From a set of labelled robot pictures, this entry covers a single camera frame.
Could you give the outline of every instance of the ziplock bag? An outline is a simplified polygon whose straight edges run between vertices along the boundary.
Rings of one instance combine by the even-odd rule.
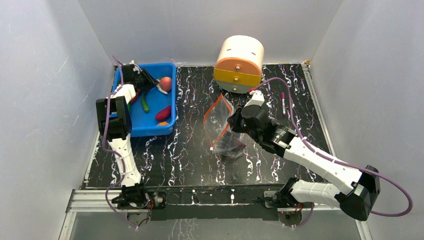
[[[232,159],[241,156],[246,147],[242,142],[245,134],[231,131],[227,122],[234,111],[233,105],[221,94],[203,118],[203,128],[209,138],[212,153]]]

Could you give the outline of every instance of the green pepper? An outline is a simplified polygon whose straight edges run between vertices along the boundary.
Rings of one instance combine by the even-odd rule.
[[[146,91],[144,91],[144,92],[141,94],[141,104],[143,105],[143,109],[144,109],[144,111],[145,111],[146,113],[148,113],[148,112],[149,112],[149,106],[147,105],[147,102],[146,102]]]

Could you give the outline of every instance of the red pen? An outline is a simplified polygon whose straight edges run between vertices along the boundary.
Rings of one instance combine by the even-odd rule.
[[[282,115],[286,115],[286,103],[284,102],[284,92],[281,93],[281,100],[282,100]]]

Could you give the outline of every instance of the marble pattern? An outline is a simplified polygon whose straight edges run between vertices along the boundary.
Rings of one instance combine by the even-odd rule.
[[[262,72],[263,80],[272,77],[286,80],[293,97],[295,121],[301,132],[313,145],[328,152],[302,66],[269,64],[264,65]],[[284,184],[292,177],[324,182],[307,168],[262,150],[252,139],[246,142],[244,154],[237,159],[212,154],[211,143],[203,128],[203,117],[221,94],[213,80],[213,67],[178,67],[177,86],[177,120],[173,132],[166,136],[131,139],[135,163],[147,186]],[[280,95],[284,91],[285,87],[278,81],[262,88],[270,117],[291,127],[289,112],[283,116]],[[226,92],[224,96],[234,106],[245,104],[248,99],[246,94]],[[288,94],[285,96],[288,110]],[[100,137],[83,188],[106,188],[119,177],[115,158],[102,151]]]

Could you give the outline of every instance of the gray floor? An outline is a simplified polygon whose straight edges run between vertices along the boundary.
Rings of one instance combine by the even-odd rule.
[[[151,221],[138,231],[112,212],[79,212],[71,240],[360,240],[355,220],[340,210],[314,211],[296,229],[261,219],[177,219]]]

